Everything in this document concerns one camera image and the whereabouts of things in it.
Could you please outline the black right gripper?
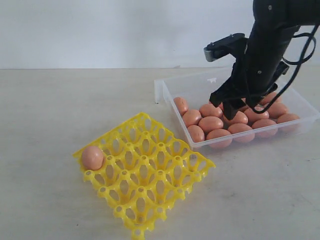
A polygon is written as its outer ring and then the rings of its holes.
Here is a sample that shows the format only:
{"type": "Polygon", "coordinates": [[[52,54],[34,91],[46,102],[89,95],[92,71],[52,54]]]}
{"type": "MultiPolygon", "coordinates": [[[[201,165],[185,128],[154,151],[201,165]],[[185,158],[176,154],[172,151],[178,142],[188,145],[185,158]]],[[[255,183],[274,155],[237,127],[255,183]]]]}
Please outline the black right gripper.
{"type": "Polygon", "coordinates": [[[244,54],[235,58],[229,78],[211,93],[209,102],[222,106],[228,120],[246,105],[256,110],[266,95],[278,88],[276,81],[289,68],[282,61],[283,55],[283,49],[245,48],[244,54]]]}

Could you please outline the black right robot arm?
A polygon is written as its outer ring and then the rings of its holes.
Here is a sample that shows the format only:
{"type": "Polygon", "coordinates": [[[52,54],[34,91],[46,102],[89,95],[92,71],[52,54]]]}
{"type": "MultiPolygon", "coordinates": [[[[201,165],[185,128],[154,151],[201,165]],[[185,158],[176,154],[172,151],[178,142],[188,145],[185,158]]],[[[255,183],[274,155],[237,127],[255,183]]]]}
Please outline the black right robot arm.
{"type": "Polygon", "coordinates": [[[232,55],[235,63],[230,77],[211,93],[210,103],[223,105],[224,115],[232,120],[244,106],[254,113],[266,112],[292,84],[303,63],[313,55],[306,55],[310,43],[316,43],[315,33],[320,26],[318,0],[255,0],[254,24],[249,37],[231,34],[211,42],[204,49],[205,58],[213,62],[232,55]],[[284,54],[294,38],[307,37],[298,61],[288,61],[284,54]],[[276,81],[289,66],[295,66],[288,83],[262,110],[255,107],[278,86],[276,81]]]}

